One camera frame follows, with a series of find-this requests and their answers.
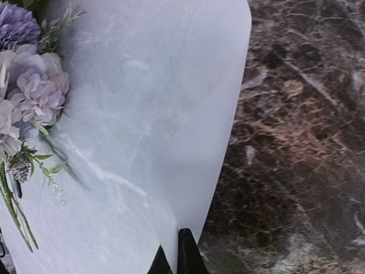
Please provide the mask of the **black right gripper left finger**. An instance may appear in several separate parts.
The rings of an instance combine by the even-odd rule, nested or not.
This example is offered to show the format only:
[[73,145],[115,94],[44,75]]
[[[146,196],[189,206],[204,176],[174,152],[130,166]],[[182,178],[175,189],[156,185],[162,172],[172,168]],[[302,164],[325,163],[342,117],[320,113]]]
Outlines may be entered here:
[[164,250],[161,245],[156,252],[156,256],[147,274],[171,274],[171,268],[167,262]]

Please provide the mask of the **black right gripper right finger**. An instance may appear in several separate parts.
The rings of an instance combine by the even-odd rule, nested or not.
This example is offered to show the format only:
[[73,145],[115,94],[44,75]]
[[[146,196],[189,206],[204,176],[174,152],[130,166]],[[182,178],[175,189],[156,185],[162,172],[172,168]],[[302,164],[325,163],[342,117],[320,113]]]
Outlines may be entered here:
[[178,274],[209,274],[189,228],[179,230]]

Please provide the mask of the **translucent white wrapping paper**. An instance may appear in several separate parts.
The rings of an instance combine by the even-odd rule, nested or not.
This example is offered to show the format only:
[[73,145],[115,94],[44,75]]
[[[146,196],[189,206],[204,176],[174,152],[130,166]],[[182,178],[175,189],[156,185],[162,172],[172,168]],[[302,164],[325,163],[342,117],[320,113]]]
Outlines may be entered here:
[[64,204],[35,171],[20,203],[27,248],[5,206],[18,273],[147,273],[158,249],[177,272],[178,234],[196,240],[230,139],[252,17],[246,1],[47,1],[82,15],[60,36],[70,91],[30,144],[50,154]]

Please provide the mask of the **lilac hydrangea fake bunch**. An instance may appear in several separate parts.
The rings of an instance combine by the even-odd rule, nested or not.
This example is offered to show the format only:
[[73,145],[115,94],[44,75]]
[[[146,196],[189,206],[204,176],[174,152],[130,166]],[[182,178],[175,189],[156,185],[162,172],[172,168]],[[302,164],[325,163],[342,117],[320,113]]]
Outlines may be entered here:
[[1,52],[1,196],[29,251],[38,243],[19,203],[21,185],[36,168],[49,185],[65,166],[46,167],[50,154],[39,154],[29,139],[48,135],[62,115],[70,89],[69,74],[55,53],[38,54],[34,45]]

